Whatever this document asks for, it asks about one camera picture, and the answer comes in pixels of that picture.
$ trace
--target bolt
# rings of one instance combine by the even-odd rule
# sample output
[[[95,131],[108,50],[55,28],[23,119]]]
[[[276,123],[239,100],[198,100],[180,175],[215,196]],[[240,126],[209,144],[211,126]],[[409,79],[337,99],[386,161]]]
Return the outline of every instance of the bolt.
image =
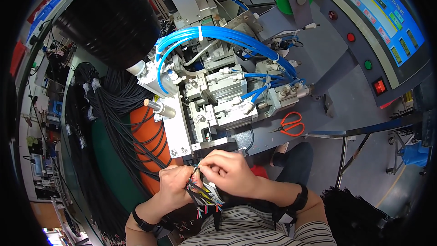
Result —
[[[303,5],[306,3],[306,0],[296,0],[299,5]]]

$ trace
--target wristwatch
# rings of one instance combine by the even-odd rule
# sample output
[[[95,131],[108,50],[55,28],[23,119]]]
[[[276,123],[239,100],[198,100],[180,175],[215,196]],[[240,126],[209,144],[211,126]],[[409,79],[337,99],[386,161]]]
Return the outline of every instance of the wristwatch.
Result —
[[[308,200],[308,189],[305,185],[298,183],[302,188],[292,205],[281,207],[272,213],[272,221],[278,223],[294,224],[297,221],[296,211],[302,210]]]
[[[138,205],[139,204],[135,205],[134,210],[132,211],[132,216],[134,216],[134,220],[137,222],[138,227],[145,232],[153,231],[153,229],[156,227],[157,224],[152,225],[152,224],[149,224],[149,223],[145,222],[144,220],[140,219],[135,211],[135,209],[137,208]]]

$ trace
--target gray metal frame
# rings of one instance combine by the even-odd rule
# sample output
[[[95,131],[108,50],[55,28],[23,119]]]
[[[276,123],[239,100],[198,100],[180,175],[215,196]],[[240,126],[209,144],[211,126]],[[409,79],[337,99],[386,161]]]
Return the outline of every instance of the gray metal frame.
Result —
[[[421,121],[422,121],[422,113],[414,112],[411,113],[410,115],[406,115],[395,120],[391,120],[385,123],[378,123],[364,128],[357,128],[347,131],[312,131],[310,132],[310,134],[325,135],[329,138],[338,138],[338,137],[343,138],[343,145],[342,145],[341,156],[340,156],[340,166],[338,168],[338,174],[335,183],[335,187],[340,188],[343,174],[346,172],[346,170],[351,166],[353,161],[361,153],[361,150],[363,149],[364,145],[366,144],[369,137],[373,133],[408,127],[415,123],[419,123]],[[363,135],[363,134],[365,134],[366,136],[364,137],[363,141],[361,141],[360,146],[358,146],[357,150],[353,153],[352,157],[345,164],[344,161],[346,159],[346,152],[347,152],[347,140],[348,140],[347,138],[350,136]]]

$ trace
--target scissors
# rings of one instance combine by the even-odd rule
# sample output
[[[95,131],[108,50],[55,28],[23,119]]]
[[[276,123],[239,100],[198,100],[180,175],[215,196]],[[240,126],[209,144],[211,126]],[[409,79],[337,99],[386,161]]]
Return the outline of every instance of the scissors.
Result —
[[[297,120],[295,120],[295,121],[291,121],[291,122],[285,123],[285,119],[287,119],[287,117],[290,116],[290,115],[292,115],[292,114],[296,114],[296,115],[298,115],[299,119],[297,119]],[[276,128],[276,129],[273,129],[273,130],[270,131],[269,133],[276,132],[276,131],[280,131],[280,132],[282,132],[282,133],[284,133],[284,134],[287,134],[287,135],[289,135],[289,136],[292,136],[292,137],[300,136],[300,135],[302,135],[303,130],[305,130],[305,125],[301,122],[301,120],[302,120],[302,115],[301,115],[299,112],[292,111],[292,112],[288,113],[288,114],[287,114],[287,115],[282,119],[282,121],[281,121],[281,126],[280,126],[280,127]],[[298,134],[290,134],[290,133],[287,132],[288,130],[290,130],[290,129],[292,129],[292,128],[295,128],[295,127],[297,127],[298,125],[302,125],[302,130],[301,130]]]

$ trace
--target white cable tie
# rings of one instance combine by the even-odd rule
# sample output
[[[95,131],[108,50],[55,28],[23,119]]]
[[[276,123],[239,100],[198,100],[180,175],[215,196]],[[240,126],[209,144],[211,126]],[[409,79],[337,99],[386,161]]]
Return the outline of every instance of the white cable tie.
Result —
[[[91,87],[93,87],[94,92],[96,92],[96,89],[101,87],[99,79],[93,78],[93,81],[91,82]]]
[[[199,26],[199,41],[203,41],[202,27],[201,26]]]

